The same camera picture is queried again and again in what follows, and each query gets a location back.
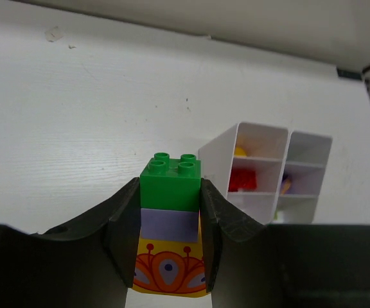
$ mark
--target orange pattern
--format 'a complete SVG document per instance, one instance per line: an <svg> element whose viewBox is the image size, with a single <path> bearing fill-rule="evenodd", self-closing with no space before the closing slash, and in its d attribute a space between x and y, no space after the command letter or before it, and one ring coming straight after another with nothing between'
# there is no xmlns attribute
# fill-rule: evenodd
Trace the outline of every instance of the orange pattern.
<svg viewBox="0 0 370 308"><path fill-rule="evenodd" d="M135 285L149 291L178 295L205 290L204 261L190 257L189 246L183 249L186 257L167 251L153 255L151 243L146 249L148 253L136 258Z"/></svg>

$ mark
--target dark mark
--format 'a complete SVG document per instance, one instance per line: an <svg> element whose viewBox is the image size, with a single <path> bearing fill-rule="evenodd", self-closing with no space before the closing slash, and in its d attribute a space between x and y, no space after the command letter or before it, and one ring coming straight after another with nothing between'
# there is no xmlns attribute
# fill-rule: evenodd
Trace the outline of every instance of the dark mark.
<svg viewBox="0 0 370 308"><path fill-rule="evenodd" d="M82 67L84 68L84 71L85 72L87 72L88 74L89 74L89 76L91 76L92 78L94 78L96 81L98 81L98 79L96 79L95 77L94 77L94 75L92 75L91 74L91 72L90 71L88 71L88 69L85 67L85 65L83 64L83 63L81 63L81 65L82 65Z"/></svg>

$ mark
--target stacked lego bricks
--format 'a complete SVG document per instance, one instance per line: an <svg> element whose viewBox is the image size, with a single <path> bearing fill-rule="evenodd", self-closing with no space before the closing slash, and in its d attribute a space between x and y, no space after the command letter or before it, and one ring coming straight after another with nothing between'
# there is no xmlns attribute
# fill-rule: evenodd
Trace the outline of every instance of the stacked lego bricks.
<svg viewBox="0 0 370 308"><path fill-rule="evenodd" d="M140 176L141 237L198 241L200 161L193 154L172 159L156 153Z"/></svg>

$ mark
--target white shelf organizer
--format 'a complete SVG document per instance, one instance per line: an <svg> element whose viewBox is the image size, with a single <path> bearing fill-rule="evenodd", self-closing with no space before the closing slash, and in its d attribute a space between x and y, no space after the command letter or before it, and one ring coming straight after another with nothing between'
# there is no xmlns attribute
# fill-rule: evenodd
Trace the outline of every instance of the white shelf organizer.
<svg viewBox="0 0 370 308"><path fill-rule="evenodd" d="M286 128L239 123L198 151L202 175L239 209L260 223L311 223L332 139ZM246 157L234 156L239 146ZM255 191L228 192L232 168L256 172ZM283 174L292 185L280 195Z"/></svg>

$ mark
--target green lego brick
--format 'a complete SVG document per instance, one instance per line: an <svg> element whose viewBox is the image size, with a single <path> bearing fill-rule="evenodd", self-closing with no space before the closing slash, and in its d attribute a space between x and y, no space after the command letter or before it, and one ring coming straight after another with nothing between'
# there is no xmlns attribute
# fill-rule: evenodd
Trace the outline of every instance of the green lego brick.
<svg viewBox="0 0 370 308"><path fill-rule="evenodd" d="M139 177L144 209L199 211L200 160L156 153Z"/></svg>

